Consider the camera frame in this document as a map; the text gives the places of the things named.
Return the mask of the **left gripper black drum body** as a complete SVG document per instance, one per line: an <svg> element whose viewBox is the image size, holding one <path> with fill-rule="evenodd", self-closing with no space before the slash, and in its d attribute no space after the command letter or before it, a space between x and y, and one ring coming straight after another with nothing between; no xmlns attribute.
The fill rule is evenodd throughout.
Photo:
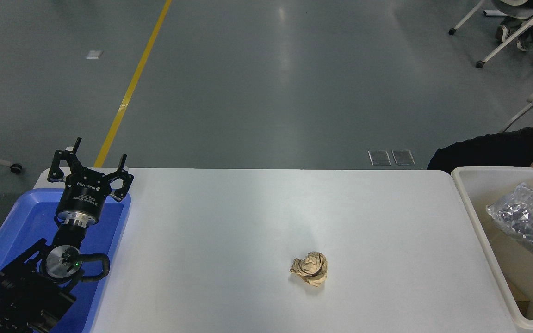
<svg viewBox="0 0 533 333"><path fill-rule="evenodd" d="M56 217L66 218L72 213L80 213L89 218L99 218L106 198L112 191L111 183L117 179L93 169L57 177L57 182L65 183L65 189L56 209Z"/></svg>

